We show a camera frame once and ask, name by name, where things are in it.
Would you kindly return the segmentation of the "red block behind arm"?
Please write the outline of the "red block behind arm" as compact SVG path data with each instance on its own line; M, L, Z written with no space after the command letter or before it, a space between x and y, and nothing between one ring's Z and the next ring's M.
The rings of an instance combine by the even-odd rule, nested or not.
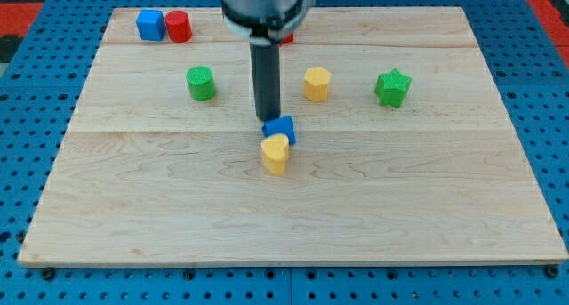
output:
M293 34L290 34L289 36L286 36L280 43L279 45L282 46L284 44L288 44L291 43L293 41Z

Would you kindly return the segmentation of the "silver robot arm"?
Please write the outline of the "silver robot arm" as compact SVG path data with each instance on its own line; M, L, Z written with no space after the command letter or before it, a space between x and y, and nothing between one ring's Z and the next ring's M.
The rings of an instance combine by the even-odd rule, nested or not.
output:
M292 35L317 0L220 0L230 31L257 46L279 44Z

